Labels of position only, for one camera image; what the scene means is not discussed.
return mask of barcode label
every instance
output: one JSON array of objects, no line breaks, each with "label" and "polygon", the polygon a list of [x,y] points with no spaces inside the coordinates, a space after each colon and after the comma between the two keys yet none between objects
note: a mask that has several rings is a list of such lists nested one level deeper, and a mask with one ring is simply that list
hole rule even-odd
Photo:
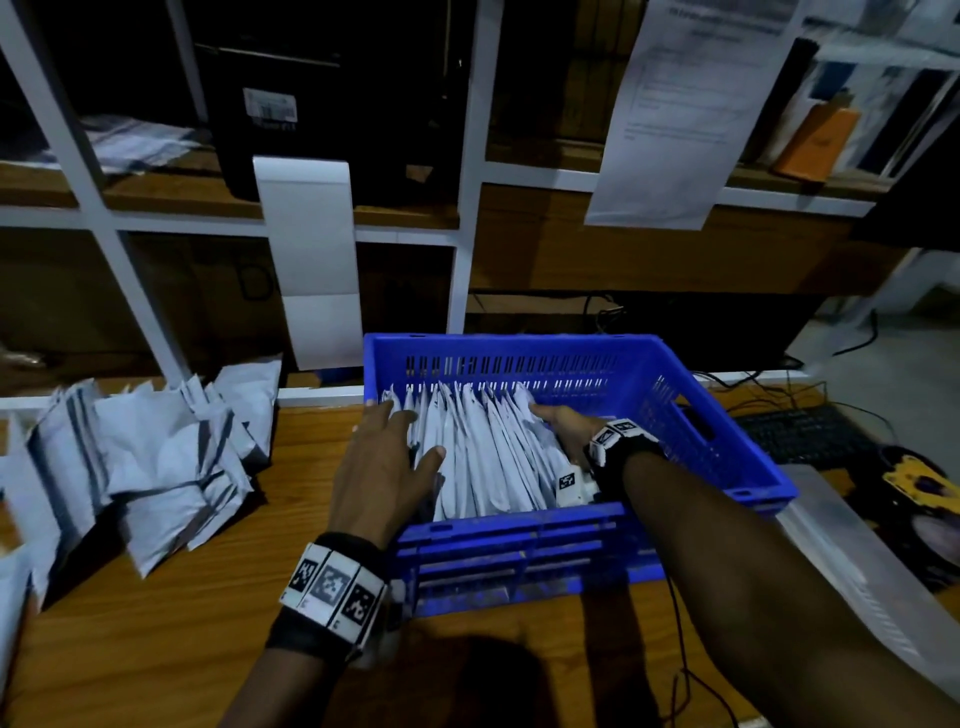
[{"label": "barcode label", "polygon": [[254,119],[294,123],[297,121],[297,99],[290,94],[244,88],[243,100],[247,106],[247,115]]}]

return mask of keyboard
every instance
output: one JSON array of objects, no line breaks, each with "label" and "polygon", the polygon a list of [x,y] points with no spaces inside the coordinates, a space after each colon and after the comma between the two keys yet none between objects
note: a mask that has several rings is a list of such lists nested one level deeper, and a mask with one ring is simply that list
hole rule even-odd
[{"label": "keyboard", "polygon": [[778,465],[844,468],[877,443],[831,404],[734,418],[750,439]]}]

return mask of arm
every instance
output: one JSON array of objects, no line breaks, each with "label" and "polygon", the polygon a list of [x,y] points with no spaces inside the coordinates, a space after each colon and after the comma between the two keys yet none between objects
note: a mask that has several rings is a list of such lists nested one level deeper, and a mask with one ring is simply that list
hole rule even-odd
[{"label": "arm", "polygon": [[[433,448],[422,457],[416,471],[411,471],[406,433],[417,415],[401,411],[391,417],[392,407],[389,401],[367,403],[333,476],[327,525],[330,532],[363,539],[367,547],[380,551],[431,492],[446,455],[443,448]],[[282,607],[277,620],[299,618],[305,629],[313,628],[309,619],[291,613]],[[324,659],[268,647],[233,698],[220,728],[319,725],[343,669],[342,658]]]},{"label": "arm", "polygon": [[[531,409],[578,457],[603,426]],[[960,706],[880,644],[772,522],[655,454],[631,456],[623,484],[710,658],[778,728],[960,725]]]}]

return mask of blue plastic crate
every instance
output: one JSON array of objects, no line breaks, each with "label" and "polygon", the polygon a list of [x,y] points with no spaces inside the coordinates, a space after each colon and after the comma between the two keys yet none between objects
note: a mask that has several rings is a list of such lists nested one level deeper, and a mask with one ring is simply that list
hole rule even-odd
[{"label": "blue plastic crate", "polygon": [[[656,336],[368,334],[364,394],[407,384],[522,381],[538,402],[629,417],[667,455],[755,511],[797,490]],[[694,426],[678,400],[698,417]],[[392,561],[418,617],[663,577],[636,516],[621,503],[409,526]]]}]

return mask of orange book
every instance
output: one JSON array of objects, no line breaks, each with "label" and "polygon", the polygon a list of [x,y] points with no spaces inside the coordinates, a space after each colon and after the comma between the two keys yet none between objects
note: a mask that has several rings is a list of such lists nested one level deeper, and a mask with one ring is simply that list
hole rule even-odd
[{"label": "orange book", "polygon": [[805,182],[826,182],[860,120],[860,112],[848,108],[851,101],[849,93],[841,92],[811,109],[770,171]]}]

